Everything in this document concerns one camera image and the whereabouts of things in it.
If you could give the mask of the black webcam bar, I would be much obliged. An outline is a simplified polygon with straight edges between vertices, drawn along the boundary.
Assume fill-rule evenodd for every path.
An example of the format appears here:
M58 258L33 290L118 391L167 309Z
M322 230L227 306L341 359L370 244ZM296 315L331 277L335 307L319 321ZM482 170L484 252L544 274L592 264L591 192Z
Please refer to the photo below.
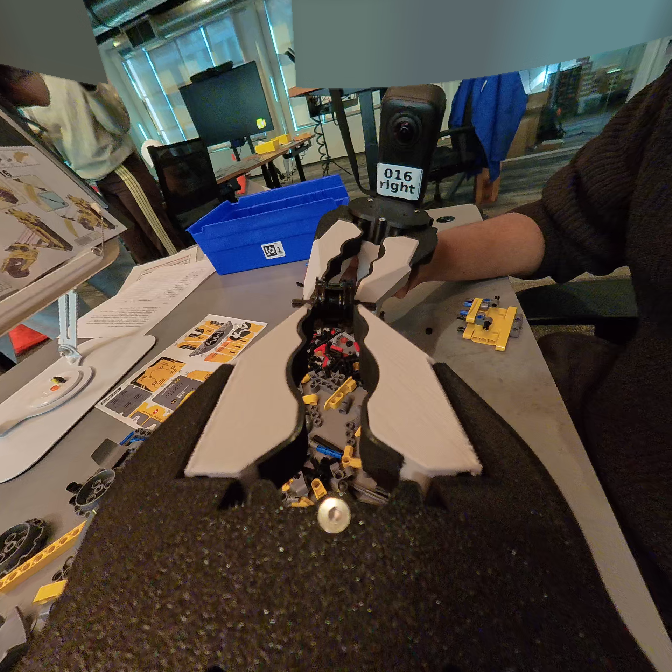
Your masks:
M200 81L205 81L213 77L218 77L226 72L233 70L235 63L233 61L227 61L225 63L210 67L202 72L198 72L190 76L191 83L197 83Z

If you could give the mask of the blue jacket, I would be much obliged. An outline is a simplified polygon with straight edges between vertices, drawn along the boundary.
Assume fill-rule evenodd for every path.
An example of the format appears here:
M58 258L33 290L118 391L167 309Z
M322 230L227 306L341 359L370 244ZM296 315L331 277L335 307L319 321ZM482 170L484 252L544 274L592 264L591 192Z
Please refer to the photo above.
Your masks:
M461 80L449 114L449 126L472 125L486 160L490 181L499 179L524 116L527 95L518 71Z

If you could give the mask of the black monitor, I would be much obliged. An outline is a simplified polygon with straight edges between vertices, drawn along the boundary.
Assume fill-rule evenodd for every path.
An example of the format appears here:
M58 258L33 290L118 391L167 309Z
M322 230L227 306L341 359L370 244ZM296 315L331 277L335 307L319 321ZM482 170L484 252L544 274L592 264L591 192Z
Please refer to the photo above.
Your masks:
M197 136L213 147L274 130L255 61L179 88Z

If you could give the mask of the blue plastic bin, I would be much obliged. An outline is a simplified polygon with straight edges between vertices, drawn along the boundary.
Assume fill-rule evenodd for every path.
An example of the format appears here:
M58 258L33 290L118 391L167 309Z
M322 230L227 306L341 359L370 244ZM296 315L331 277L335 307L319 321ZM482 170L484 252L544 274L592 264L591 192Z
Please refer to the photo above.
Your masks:
M346 205L339 175L225 201L188 228L219 275L305 260L323 214Z

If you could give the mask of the grey curved panel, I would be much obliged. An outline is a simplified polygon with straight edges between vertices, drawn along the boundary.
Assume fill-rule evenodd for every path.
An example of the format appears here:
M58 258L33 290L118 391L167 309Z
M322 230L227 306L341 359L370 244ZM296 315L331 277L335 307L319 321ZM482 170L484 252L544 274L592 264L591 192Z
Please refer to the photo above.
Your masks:
M23 614L17 607L1 617L1 670L8 669L28 647Z

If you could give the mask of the black office chair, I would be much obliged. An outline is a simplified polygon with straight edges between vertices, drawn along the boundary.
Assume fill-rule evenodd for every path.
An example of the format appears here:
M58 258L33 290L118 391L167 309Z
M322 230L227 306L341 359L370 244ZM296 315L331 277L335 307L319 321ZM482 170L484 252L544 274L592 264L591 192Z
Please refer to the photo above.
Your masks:
M487 167L487 157L472 124L449 128L440 133L440 139L450 139L450 147L438 144L430 163L428 182L434 183L433 201L439 203L441 182L458 176L446 201L454 198L457 189L469 175L477 175Z
M169 220L181 231L196 223L224 201L208 148L203 139L172 145L149 145L147 153L156 172Z

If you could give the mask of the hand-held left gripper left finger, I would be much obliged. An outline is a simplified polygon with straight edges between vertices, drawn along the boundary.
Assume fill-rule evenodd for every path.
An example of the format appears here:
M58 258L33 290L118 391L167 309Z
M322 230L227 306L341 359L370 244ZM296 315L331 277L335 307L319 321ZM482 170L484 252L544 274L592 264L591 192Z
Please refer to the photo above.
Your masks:
M309 312L297 308L236 358L185 476L289 479L302 467L308 445L299 386L313 334Z

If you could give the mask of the white printed paper sheet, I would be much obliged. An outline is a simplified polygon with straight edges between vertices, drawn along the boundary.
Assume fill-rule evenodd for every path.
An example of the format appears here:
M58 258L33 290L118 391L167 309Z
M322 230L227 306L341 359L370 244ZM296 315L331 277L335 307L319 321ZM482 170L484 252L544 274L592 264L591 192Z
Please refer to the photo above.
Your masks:
M208 260L152 271L78 319L81 339L145 335L215 272Z
M149 275L158 270L163 270L168 267L194 264L199 260L201 261L203 256L204 255L200 251L200 248L197 245L195 245L174 255L164 257L162 259L158 259L156 261L152 261L147 264L137 265L130 272L129 276L127 277L124 283L133 284L134 282L144 278L146 275Z

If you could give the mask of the long yellow holed beam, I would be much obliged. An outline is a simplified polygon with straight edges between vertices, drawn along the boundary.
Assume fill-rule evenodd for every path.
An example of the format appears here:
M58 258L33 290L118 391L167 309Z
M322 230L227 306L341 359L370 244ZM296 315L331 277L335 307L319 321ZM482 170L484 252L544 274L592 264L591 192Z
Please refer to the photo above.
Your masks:
M11 592L32 575L41 571L44 567L54 562L64 553L73 549L76 543L83 536L83 530L88 521L80 523L77 527L65 533L58 540L48 544L46 548L40 550L33 557L23 561L8 574L1 578L1 594Z

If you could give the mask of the black axle assembly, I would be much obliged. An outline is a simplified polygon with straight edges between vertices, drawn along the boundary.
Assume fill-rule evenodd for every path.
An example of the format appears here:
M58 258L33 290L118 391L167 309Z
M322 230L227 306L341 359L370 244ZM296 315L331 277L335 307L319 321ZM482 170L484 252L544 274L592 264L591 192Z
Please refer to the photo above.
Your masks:
M338 283L316 279L313 296L308 299L294 298L291 301L293 308L308 307L308 315L323 323L348 323L353 321L356 306L374 312L376 304L364 302L355 298L356 288L353 281L346 280Z

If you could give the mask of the person's right hand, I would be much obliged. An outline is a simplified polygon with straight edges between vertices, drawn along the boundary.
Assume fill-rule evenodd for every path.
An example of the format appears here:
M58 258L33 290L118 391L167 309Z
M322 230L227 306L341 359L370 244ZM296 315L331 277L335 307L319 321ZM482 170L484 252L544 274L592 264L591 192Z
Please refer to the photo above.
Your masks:
M421 284L444 281L441 264L432 260L427 264L418 265L409 275L407 283L394 294L394 297L402 299Z

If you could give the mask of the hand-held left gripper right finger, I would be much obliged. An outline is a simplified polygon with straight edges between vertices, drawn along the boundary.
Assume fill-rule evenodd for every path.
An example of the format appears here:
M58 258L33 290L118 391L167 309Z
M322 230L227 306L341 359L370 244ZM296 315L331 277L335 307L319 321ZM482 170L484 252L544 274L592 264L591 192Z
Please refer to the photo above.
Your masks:
M424 491L438 476L478 476L483 466L435 370L434 360L357 305L364 472L388 491L400 481Z

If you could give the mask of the yellow brick assembly blue pins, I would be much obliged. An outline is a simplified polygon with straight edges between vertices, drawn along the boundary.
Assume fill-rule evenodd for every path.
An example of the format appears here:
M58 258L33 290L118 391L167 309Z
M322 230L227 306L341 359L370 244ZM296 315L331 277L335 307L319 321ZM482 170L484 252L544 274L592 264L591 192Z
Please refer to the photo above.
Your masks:
M501 305L500 296L471 298L458 313L460 337L504 352L510 339L518 338L524 314L518 307Z

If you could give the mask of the dark grey sprocket wheel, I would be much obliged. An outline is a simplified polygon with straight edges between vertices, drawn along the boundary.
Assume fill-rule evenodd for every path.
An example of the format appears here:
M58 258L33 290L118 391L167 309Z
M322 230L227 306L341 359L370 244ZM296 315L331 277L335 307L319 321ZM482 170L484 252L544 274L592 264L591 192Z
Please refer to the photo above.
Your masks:
M68 484L66 491L72 494L69 503L73 506L75 514L80 517L94 514L114 482L115 476L114 469L101 469L84 483Z
M42 519L29 519L1 534L1 578L31 559L48 543L50 525Z

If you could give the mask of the instruction booklet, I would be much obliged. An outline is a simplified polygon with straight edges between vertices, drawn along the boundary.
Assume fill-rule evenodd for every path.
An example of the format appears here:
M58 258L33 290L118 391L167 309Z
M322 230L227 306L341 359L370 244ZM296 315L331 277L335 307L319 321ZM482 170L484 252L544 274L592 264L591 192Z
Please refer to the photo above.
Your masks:
M43 152L1 147L1 299L123 231Z

